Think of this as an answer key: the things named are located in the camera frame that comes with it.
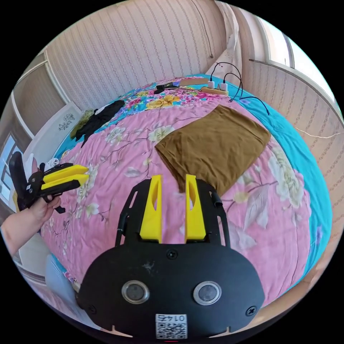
black cable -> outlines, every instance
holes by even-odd
[[[243,96],[243,82],[242,82],[242,80],[241,80],[236,74],[230,72],[230,73],[227,73],[227,74],[225,75],[225,77],[223,78],[223,83],[226,83],[226,76],[227,76],[228,74],[232,74],[232,75],[236,76],[236,77],[239,79],[239,81],[240,81],[239,88],[238,88],[238,90],[237,90],[235,96],[233,97],[233,99],[238,95],[238,93],[239,93],[239,91],[240,91],[240,87],[241,87],[241,95],[240,95],[240,98],[241,98],[241,97]]]
[[[201,19],[202,19],[202,22],[203,22],[203,26],[204,26],[204,31],[205,31],[205,34],[206,34],[206,36],[207,36],[208,43],[209,43],[210,58],[214,58],[214,55],[212,54],[212,51],[211,51],[210,39],[209,39],[209,36],[208,36],[208,33],[207,33],[207,29],[206,29],[206,26],[205,26],[205,22],[204,22],[203,16],[202,16],[200,10],[198,9],[197,5],[194,3],[194,0],[191,0],[191,2],[194,4],[194,6],[196,7],[198,13],[199,13],[200,16],[201,16]]]
[[[238,71],[239,76],[240,76],[240,80],[242,79],[241,74],[240,74],[240,71],[238,70],[238,68],[237,68],[234,64],[232,64],[232,63],[230,63],[230,62],[218,62],[218,63],[215,65],[214,70],[212,71],[212,73],[211,73],[211,75],[210,75],[210,81],[212,81],[212,75],[214,74],[216,67],[217,67],[218,65],[222,64],[222,63],[233,66],[233,67]]]
[[[259,99],[258,97],[255,97],[255,96],[249,96],[249,97],[243,97],[243,98],[241,97],[241,98],[239,98],[239,100],[247,99],[247,98],[255,98],[255,99],[258,99],[258,100],[264,105],[265,110],[266,110],[268,116],[270,116],[270,112],[269,112],[268,108],[266,107],[266,105],[264,104],[264,102],[263,102],[261,99]]]
[[[210,75],[210,81],[212,81],[212,75],[214,74],[216,67],[217,67],[218,65],[220,65],[221,63],[224,63],[224,64],[228,64],[228,65],[233,66],[233,67],[238,71],[239,76],[240,76],[240,77],[238,77],[238,76],[235,75],[234,73],[227,73],[227,74],[233,74],[233,75],[235,75],[235,76],[236,76],[237,78],[239,78],[239,80],[240,80],[240,84],[239,84],[238,90],[237,90],[235,96],[234,96],[233,98],[231,98],[231,99],[229,100],[229,102],[232,102],[232,101],[235,99],[235,97],[236,97],[236,96],[238,95],[238,93],[239,93],[240,86],[241,86],[241,96],[239,97],[239,100],[248,99],[248,98],[255,98],[255,99],[258,99],[258,100],[264,105],[265,110],[266,110],[268,116],[270,116],[270,112],[269,112],[268,108],[266,107],[266,105],[264,104],[264,102],[263,102],[261,99],[259,99],[258,97],[255,97],[255,96],[242,97],[242,95],[243,95],[242,77],[241,77],[240,71],[238,70],[238,68],[237,68],[234,64],[232,64],[232,63],[230,63],[230,62],[218,62],[218,63],[215,65],[214,70],[212,71],[212,73],[211,73],[211,75]]]

printed number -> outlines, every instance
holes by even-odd
[[[178,323],[178,322],[184,322],[185,316],[184,315],[168,315],[168,314],[159,314],[158,315],[158,322],[171,322],[171,323]]]

human hand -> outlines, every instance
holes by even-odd
[[[43,198],[34,203],[28,211],[33,215],[39,226],[42,226],[53,215],[54,209],[61,205],[60,197],[54,198],[50,203],[46,203]]]

qr code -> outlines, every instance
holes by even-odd
[[[157,339],[186,339],[187,323],[157,322]]]

brown cloth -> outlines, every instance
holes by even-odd
[[[168,134],[156,150],[185,192],[186,174],[228,191],[264,151],[270,132],[239,112],[218,105],[205,117]]]

